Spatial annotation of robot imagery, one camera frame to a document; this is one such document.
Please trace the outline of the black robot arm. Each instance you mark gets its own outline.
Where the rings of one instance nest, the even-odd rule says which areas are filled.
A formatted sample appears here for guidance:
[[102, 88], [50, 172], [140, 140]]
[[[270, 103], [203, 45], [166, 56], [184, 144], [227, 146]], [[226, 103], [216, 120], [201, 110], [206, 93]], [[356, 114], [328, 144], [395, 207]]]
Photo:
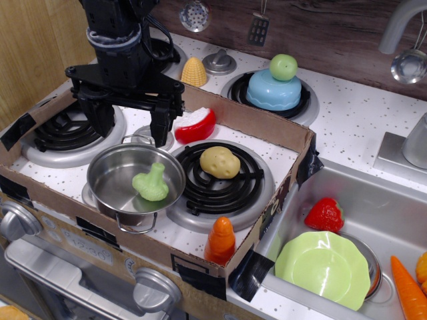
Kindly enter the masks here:
[[149, 26], [169, 34], [151, 15], [157, 1], [82, 1], [81, 5], [88, 22], [87, 40], [97, 62], [66, 68], [73, 96], [102, 137], [113, 127], [113, 106], [120, 105], [149, 111], [155, 145], [165, 145], [173, 121], [183, 114], [185, 88], [154, 64], [171, 57], [174, 50], [170, 47], [160, 57], [152, 52]]

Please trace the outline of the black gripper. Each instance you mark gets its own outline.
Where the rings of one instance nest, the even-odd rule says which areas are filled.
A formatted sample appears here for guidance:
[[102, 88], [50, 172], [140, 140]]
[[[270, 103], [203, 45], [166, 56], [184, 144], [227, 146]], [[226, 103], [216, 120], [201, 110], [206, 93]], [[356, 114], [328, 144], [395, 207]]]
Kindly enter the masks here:
[[183, 114], [184, 85], [157, 71], [142, 47], [96, 53], [97, 63], [65, 70], [89, 124], [107, 137], [115, 125], [113, 105], [150, 111], [151, 136], [156, 147], [164, 146], [173, 121]]

